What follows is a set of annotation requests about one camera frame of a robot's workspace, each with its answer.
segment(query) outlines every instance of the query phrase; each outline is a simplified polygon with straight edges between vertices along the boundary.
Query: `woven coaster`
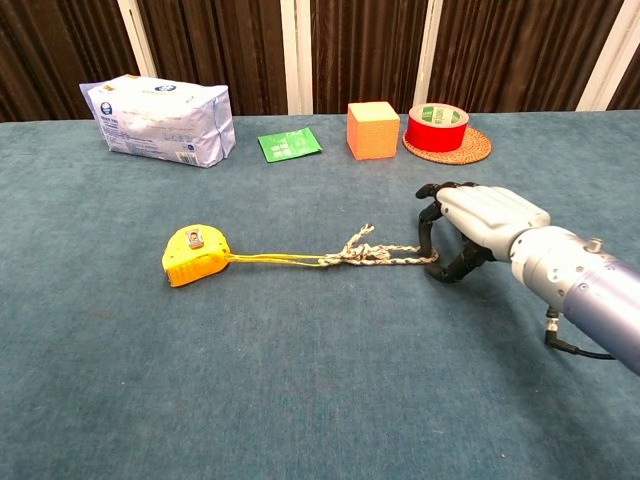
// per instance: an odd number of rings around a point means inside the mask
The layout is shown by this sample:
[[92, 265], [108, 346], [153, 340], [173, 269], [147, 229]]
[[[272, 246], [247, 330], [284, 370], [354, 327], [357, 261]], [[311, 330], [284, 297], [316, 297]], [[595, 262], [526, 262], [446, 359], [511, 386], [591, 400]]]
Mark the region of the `woven coaster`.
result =
[[462, 139], [462, 145], [451, 152], [427, 152], [410, 145], [406, 139], [406, 132], [402, 135], [402, 143], [414, 155], [436, 163], [448, 165], [468, 165], [484, 160], [491, 153], [491, 141], [475, 128], [467, 127]]

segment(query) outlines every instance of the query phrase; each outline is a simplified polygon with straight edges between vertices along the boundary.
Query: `red tape roll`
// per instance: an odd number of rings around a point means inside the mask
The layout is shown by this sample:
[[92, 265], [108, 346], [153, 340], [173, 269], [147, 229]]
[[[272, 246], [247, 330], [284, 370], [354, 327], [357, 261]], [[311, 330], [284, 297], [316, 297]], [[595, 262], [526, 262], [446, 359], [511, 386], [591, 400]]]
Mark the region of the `red tape roll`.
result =
[[444, 103], [424, 103], [409, 110], [406, 141], [427, 152], [451, 152], [462, 145], [469, 114]]

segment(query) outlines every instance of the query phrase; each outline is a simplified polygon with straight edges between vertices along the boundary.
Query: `packaged tissues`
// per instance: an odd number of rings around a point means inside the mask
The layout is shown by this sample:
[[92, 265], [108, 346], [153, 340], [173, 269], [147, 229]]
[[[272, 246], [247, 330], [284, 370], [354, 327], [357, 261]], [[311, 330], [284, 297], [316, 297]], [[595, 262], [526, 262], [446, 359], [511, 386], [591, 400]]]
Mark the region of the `packaged tissues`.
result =
[[225, 85], [124, 75], [80, 89], [111, 151], [207, 168], [235, 146]]

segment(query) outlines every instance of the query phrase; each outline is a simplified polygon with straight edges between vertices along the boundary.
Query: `metal cylinder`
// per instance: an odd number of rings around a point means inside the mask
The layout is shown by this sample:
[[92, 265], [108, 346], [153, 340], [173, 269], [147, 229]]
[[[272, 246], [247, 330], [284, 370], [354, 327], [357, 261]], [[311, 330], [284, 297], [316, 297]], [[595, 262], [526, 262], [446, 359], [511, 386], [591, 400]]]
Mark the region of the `metal cylinder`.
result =
[[640, 375], [640, 274], [615, 261], [586, 272], [567, 292], [564, 316]]
[[511, 247], [511, 269], [515, 277], [556, 310], [563, 311], [567, 292], [585, 274], [615, 257], [559, 227], [532, 228]]

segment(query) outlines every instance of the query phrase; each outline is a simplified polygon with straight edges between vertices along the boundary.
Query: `green packet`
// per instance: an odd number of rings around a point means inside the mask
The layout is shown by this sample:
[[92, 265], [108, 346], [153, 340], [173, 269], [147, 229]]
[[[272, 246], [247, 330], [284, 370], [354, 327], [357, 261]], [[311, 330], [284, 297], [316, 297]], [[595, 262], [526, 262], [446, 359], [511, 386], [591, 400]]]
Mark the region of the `green packet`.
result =
[[258, 137], [267, 162], [280, 162], [322, 151], [309, 127], [295, 132], [275, 133]]

